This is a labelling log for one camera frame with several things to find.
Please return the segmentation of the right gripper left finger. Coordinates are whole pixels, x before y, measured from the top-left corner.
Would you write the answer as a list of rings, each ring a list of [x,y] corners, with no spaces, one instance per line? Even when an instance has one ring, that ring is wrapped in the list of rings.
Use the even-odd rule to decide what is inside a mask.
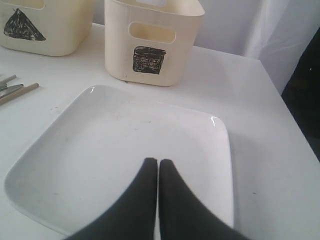
[[[158,200],[158,162],[144,159],[123,194],[101,216],[68,240],[153,240]]]

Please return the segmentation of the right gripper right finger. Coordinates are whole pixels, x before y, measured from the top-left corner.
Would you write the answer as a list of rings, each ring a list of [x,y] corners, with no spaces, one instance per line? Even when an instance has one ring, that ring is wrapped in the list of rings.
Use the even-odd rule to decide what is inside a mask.
[[[162,240],[246,240],[208,210],[172,160],[159,165],[159,230]]]

